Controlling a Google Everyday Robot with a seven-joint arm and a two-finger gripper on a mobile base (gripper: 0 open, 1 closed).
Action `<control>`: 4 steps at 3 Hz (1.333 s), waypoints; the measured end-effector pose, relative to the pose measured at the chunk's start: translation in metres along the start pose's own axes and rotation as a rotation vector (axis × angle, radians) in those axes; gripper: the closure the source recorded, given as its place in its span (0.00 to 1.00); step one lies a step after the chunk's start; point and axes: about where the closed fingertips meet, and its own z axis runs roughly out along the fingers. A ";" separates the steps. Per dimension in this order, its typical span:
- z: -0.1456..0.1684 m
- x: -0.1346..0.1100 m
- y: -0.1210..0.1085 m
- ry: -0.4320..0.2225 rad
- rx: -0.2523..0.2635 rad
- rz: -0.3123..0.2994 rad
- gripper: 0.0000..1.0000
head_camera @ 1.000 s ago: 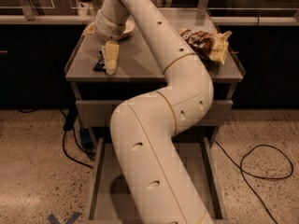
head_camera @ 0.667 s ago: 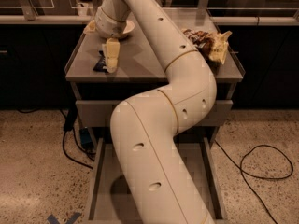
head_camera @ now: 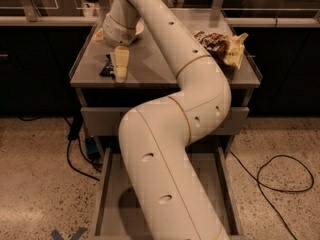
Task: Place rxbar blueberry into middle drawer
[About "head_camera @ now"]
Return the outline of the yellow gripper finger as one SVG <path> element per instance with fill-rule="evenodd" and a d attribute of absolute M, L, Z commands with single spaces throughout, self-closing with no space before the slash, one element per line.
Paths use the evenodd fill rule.
<path fill-rule="evenodd" d="M 99 28 L 98 31 L 95 33 L 94 40 L 95 41 L 103 41 L 104 40 L 104 33 L 103 33 L 102 28 Z"/>
<path fill-rule="evenodd" d="M 117 46 L 111 53 L 111 61 L 114 67 L 113 71 L 118 83 L 126 80 L 129 56 L 129 49 L 125 46 Z"/>

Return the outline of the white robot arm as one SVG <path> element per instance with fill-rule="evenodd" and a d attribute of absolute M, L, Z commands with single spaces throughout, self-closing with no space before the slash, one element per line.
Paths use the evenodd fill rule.
<path fill-rule="evenodd" d="M 108 44 L 131 44 L 144 22 L 177 80 L 176 93 L 130 109 L 119 125 L 121 155 L 154 240 L 229 240 L 186 154 L 218 128 L 229 83 L 211 55 L 161 0 L 114 0 Z"/>

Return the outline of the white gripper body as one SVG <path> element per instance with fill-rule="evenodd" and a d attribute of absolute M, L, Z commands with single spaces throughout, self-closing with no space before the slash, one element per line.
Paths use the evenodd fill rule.
<path fill-rule="evenodd" d="M 103 34 L 106 42 L 113 46 L 129 46 L 136 37 L 136 29 L 129 29 L 118 24 L 110 14 L 105 16 L 102 24 Z"/>

